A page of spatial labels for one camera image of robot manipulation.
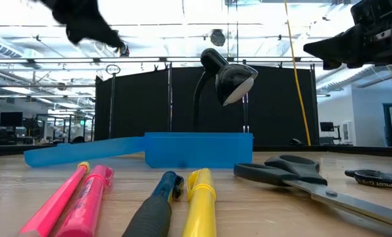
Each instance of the computer monitor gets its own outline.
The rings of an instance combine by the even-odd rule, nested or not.
[[[22,126],[22,112],[2,112],[0,113],[0,126],[16,127]]]
[[[322,132],[335,132],[333,122],[320,122],[320,129]]]

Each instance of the black scissors handle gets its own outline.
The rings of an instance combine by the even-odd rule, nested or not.
[[[392,188],[392,173],[368,169],[346,170],[345,175],[355,178],[359,184],[378,188]]]
[[[284,180],[300,180],[311,184],[328,185],[319,175],[320,166],[316,161],[294,156],[279,155],[264,162],[265,165],[236,164],[234,174],[256,182],[275,186],[288,186]]]

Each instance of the black curtain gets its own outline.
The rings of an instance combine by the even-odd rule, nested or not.
[[[168,131],[168,71],[118,76],[114,91],[112,137]]]
[[[289,145],[292,138],[307,144],[303,114],[292,68],[253,66],[259,74],[249,92],[248,116],[254,146]],[[298,69],[308,131],[319,144],[316,84],[310,70]]]
[[[111,80],[95,79],[95,131],[94,140],[109,138]]]
[[[192,132],[193,93],[203,67],[172,69],[172,131]],[[223,107],[216,98],[215,80],[203,88],[199,107],[200,132],[242,132],[241,101]]]

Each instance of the table surface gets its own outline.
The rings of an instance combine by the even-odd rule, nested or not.
[[[280,153],[254,153],[254,162],[263,163],[277,154]],[[320,152],[285,154],[319,161],[320,173],[328,179],[332,190],[392,208],[392,190],[363,186],[344,175],[345,169],[392,172],[392,158]],[[142,154],[90,163],[92,167],[101,164],[115,170],[113,185],[103,196],[96,236],[121,236],[166,170],[150,169]],[[32,169],[25,164],[23,156],[0,157],[0,236],[16,236],[75,169],[75,164]],[[174,171],[187,177],[192,170]],[[295,188],[236,178],[230,169],[212,172],[217,193],[217,236],[392,236],[390,228],[331,209]],[[62,224],[73,199],[50,236]],[[181,236],[188,207],[185,194],[172,204],[169,236]]]

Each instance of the scissors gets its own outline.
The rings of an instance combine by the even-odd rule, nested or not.
[[[330,190],[328,181],[320,176],[319,171],[320,165],[316,161],[294,155],[272,157],[264,165],[234,165],[234,175],[238,177],[275,186],[296,187],[308,192],[313,200],[392,227],[392,209]]]
[[[346,170],[345,175],[355,178],[359,184],[378,188],[392,188],[392,173],[368,169]]]

